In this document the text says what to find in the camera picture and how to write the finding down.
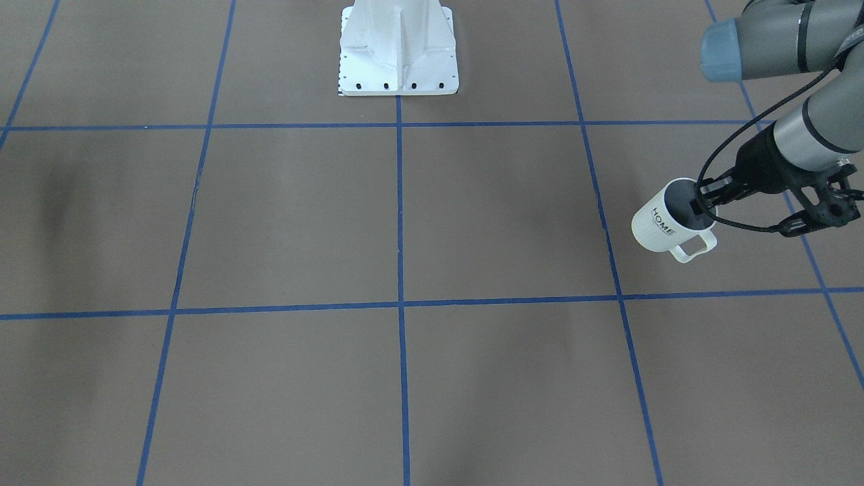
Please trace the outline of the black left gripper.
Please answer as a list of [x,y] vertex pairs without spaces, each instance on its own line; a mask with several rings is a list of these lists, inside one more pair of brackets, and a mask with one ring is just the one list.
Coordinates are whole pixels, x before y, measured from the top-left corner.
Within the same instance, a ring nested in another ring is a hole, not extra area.
[[715,207],[756,193],[780,194],[801,188],[809,178],[809,170],[792,164],[780,152],[774,127],[768,127],[738,149],[732,176],[706,178],[700,183],[689,209],[692,213],[716,213]]

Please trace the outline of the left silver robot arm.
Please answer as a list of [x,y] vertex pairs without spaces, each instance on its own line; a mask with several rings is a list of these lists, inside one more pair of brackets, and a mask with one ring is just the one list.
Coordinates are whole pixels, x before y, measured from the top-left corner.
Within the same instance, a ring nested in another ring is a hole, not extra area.
[[817,203],[808,212],[845,215],[854,193],[842,161],[862,151],[861,1],[750,1],[736,18],[705,30],[699,61],[712,82],[817,75],[754,117],[803,97],[744,142],[731,169],[716,178],[700,173],[703,205],[810,187]]

